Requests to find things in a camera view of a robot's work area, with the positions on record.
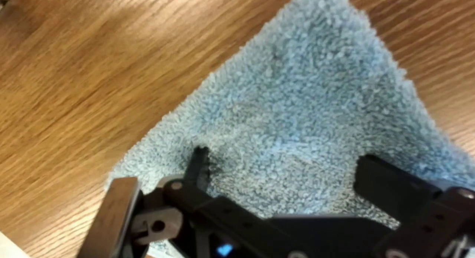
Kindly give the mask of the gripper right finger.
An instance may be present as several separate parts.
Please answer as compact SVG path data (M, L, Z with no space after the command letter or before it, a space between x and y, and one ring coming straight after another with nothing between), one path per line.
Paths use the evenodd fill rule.
M373 155L358 159L354 191L399 222L373 258L466 258L475 248L475 191L439 185Z

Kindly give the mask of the light blue terry towel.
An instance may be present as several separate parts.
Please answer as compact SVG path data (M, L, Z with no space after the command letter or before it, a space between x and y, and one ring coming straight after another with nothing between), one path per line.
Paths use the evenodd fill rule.
M212 196L260 217L397 221L353 192L359 156L475 190L475 161L430 117L366 14L349 0L292 0L115 165L144 193L208 147Z

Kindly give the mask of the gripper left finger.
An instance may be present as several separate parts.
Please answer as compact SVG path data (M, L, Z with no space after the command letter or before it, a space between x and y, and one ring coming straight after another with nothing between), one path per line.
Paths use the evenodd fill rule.
M209 150L195 148L181 179L144 195L137 177L112 180L77 258L145 258L169 241L186 258L288 258L288 235L226 197L205 192Z

